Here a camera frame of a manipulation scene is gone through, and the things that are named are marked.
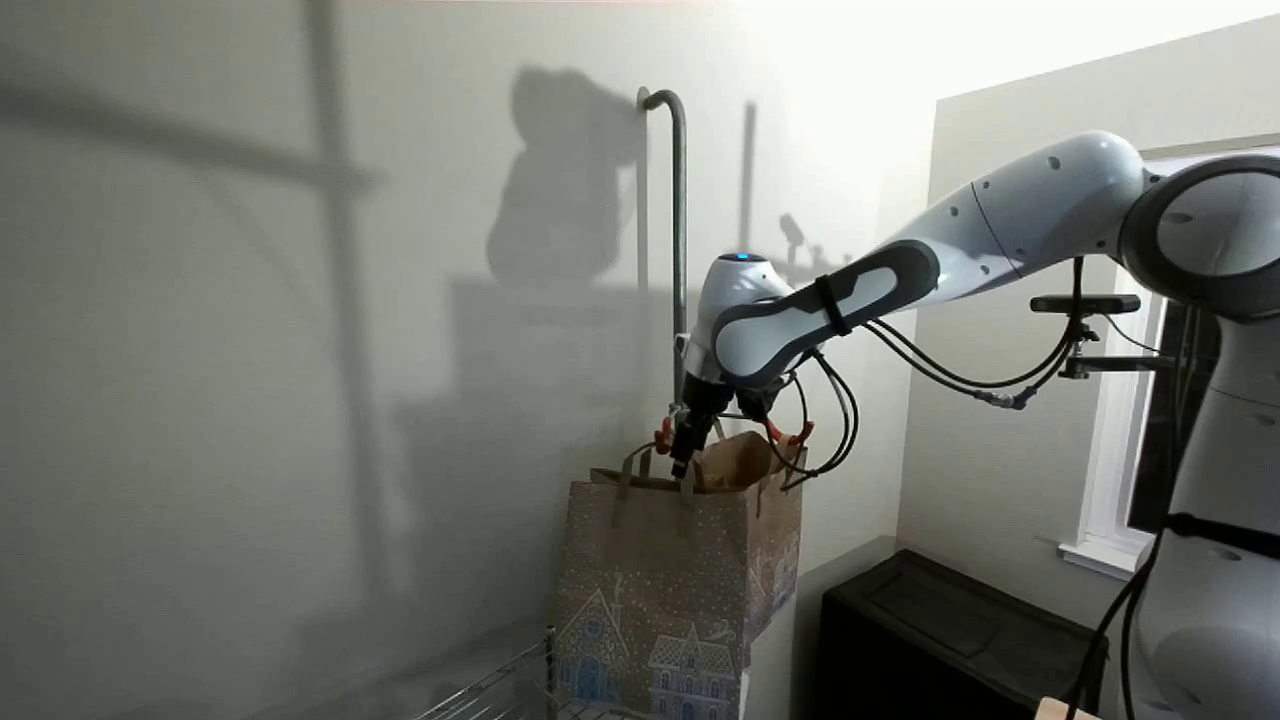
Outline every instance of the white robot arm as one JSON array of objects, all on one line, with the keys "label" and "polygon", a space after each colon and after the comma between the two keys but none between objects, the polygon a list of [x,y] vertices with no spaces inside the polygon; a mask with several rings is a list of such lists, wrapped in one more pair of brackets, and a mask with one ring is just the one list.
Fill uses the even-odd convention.
[{"label": "white robot arm", "polygon": [[798,354],[1085,254],[1224,328],[1137,617],[1140,718],[1280,718],[1280,161],[1155,185],[1127,141],[1091,132],[979,178],[796,293],[761,255],[719,255],[685,355],[674,472],[733,396],[755,404]]}]

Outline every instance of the black cable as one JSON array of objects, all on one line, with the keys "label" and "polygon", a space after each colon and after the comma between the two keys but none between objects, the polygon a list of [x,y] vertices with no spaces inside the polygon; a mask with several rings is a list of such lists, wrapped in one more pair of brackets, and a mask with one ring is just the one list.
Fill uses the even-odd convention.
[{"label": "black cable", "polygon": [[933,359],[918,346],[911,346],[901,328],[893,328],[893,323],[882,323],[882,322],[867,322],[867,333],[873,336],[880,336],[880,346],[889,346],[889,349],[906,349],[906,355],[916,355],[918,366],[929,366],[933,374],[938,374],[938,377],[946,377],[952,385],[968,385],[968,387],[1013,387],[1013,385],[1022,385],[1022,382],[1033,382],[1033,377],[1039,377],[1048,366],[1053,366],[1053,355],[1071,341],[1071,333],[1064,333],[1060,341],[1055,341],[1055,349],[1035,366],[1035,370],[1027,370],[1027,374],[1018,374],[1018,377],[1009,377],[1009,382],[971,382],[971,377],[960,377],[960,374],[952,374],[952,370],[944,370],[938,359]]},{"label": "black cable", "polygon": [[786,377],[791,377],[786,385],[796,385],[798,427],[809,427],[809,422],[810,422],[810,415],[809,415],[809,393],[805,393],[805,385],[798,385],[798,370],[805,370],[805,366],[809,366],[809,355],[798,355],[798,359],[791,366],[791,374],[786,374]]},{"label": "black cable", "polygon": [[934,366],[918,346],[911,346],[906,336],[901,336],[897,328],[867,322],[864,323],[882,349],[893,349],[905,366],[911,366],[918,377],[944,385],[946,393],[996,404],[996,408],[1022,408],[1071,355],[1071,349],[1081,346],[1081,328],[1067,323],[1064,336],[1055,341],[1055,349],[1027,374],[1009,377],[1009,382],[971,382],[971,377],[955,377],[944,366]]},{"label": "black cable", "polygon": [[[1074,710],[1085,706],[1085,689],[1089,689],[1089,682],[1098,674],[1103,641],[1109,641],[1109,627],[1112,627],[1114,614],[1119,614],[1119,608],[1137,608],[1140,591],[1149,590],[1153,566],[1155,566],[1155,553],[1127,578],[1127,586],[1125,586],[1125,590],[1114,591],[1114,602],[1109,603],[1103,621],[1091,627],[1089,649],[1085,649],[1085,662],[1081,662],[1081,674],[1074,674],[1074,686],[1071,686],[1071,698],[1067,698],[1067,720],[1074,720]],[[1125,649],[1125,636],[1119,636],[1119,686],[1127,689],[1127,649]]]},{"label": "black cable", "polygon": [[1149,591],[1149,582],[1153,582],[1153,568],[1155,568],[1155,556],[1158,556],[1158,542],[1163,536],[1155,536],[1155,545],[1153,545],[1153,556],[1143,559],[1143,568],[1140,568],[1140,582],[1137,582],[1137,590],[1130,590],[1130,602],[1127,602],[1127,608],[1125,608],[1125,625],[1119,625],[1119,698],[1125,698],[1125,720],[1137,720],[1137,710],[1130,710],[1130,663],[1127,663],[1127,651],[1130,651],[1130,621],[1137,621],[1137,608],[1140,608],[1140,602],[1143,602],[1143,591]]},{"label": "black cable", "polygon": [[1112,323],[1112,333],[1114,333],[1125,346],[1130,346],[1130,349],[1140,349],[1140,354],[1158,355],[1158,349],[1153,349],[1153,346],[1143,346],[1143,341],[1127,336],[1127,333],[1114,323],[1114,317],[1103,317],[1103,322]]},{"label": "black cable", "polygon": [[839,469],[839,463],[846,459],[846,453],[853,453],[853,443],[857,443],[857,427],[860,427],[860,408],[857,408],[857,393],[846,387],[846,382],[826,366],[826,355],[805,354],[798,366],[809,366],[809,359],[816,359],[816,366],[823,370],[826,385],[830,385],[830,396],[834,396],[834,408],[839,408],[839,439],[834,439],[830,457],[826,457],[823,463],[816,463],[816,469],[796,463],[791,457],[785,457],[785,453],[770,443],[770,457],[791,472],[786,483],[785,483],[785,493],[791,493],[791,488],[798,488],[798,483],[809,483],[809,479],[826,477],[830,469]]}]

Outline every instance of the bag handle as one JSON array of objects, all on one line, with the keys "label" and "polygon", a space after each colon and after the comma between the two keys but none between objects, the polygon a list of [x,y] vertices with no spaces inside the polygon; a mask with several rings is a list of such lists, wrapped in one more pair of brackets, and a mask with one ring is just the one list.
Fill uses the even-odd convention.
[{"label": "bag handle", "polygon": [[[762,472],[766,472],[766,477],[770,477],[770,472],[785,477],[778,493],[798,488],[798,483],[805,483],[805,469],[798,469],[805,443],[796,443],[796,439],[786,439],[786,437],[761,437],[761,439],[762,439],[762,449],[766,449]],[[691,463],[689,463],[689,472],[685,472],[679,483],[689,483],[691,472],[702,472],[700,457],[691,457]]]},{"label": "bag handle", "polygon": [[[694,488],[694,483],[691,483],[691,469],[694,469],[694,463],[689,463],[689,472],[674,477],[679,495],[691,495],[691,488]],[[639,449],[630,449],[630,453],[622,457],[622,469],[618,469],[618,477],[617,477],[618,495],[629,495],[634,479],[648,479],[648,472],[651,472],[651,443],[639,443]]]}]

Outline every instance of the metal pole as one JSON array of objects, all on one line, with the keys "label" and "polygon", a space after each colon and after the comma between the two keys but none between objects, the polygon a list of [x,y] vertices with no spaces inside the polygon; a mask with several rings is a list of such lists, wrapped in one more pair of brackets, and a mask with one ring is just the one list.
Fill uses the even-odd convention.
[{"label": "metal pole", "polygon": [[685,105],[674,92],[659,87],[659,92],[644,92],[639,87],[639,110],[655,112],[667,110],[672,112],[672,408],[685,396],[685,341],[689,341],[689,218],[685,218]]}]

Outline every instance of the paper bag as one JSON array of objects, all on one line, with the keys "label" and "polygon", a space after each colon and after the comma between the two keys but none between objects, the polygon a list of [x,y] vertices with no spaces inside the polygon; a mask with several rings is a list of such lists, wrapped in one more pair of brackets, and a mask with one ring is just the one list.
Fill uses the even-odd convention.
[{"label": "paper bag", "polygon": [[574,479],[551,596],[559,710],[741,718],[753,641],[796,591],[798,488],[785,483],[755,432],[700,453],[685,483]]}]

